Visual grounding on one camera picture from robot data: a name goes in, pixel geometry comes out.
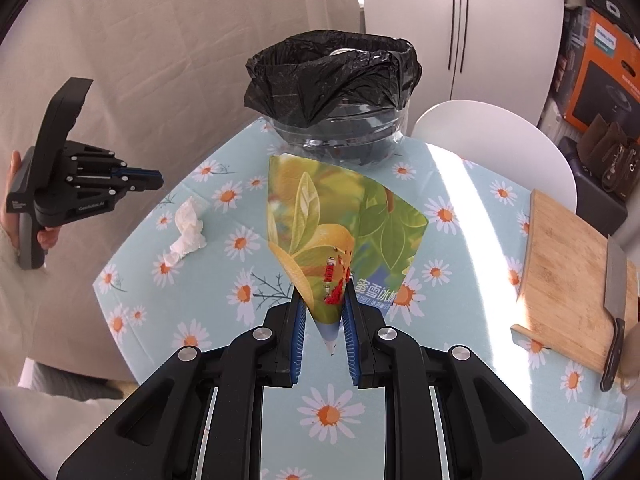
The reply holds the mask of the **left hand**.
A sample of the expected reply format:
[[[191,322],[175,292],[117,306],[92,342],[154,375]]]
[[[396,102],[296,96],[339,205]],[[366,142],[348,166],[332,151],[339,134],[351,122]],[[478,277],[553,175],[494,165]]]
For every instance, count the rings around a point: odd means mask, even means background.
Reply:
[[[6,174],[6,195],[9,195],[13,180],[17,175],[18,170],[21,169],[21,166],[21,154],[18,151],[13,151],[10,158],[9,170]],[[6,206],[4,206],[5,203],[6,198],[2,200],[3,207],[1,211],[1,226],[9,237],[14,249],[18,250],[20,247],[20,220],[18,220],[17,214],[10,214],[6,211]],[[41,248],[43,250],[53,248],[58,242],[60,231],[60,228],[45,228],[43,231],[40,231],[37,235],[37,240]]]

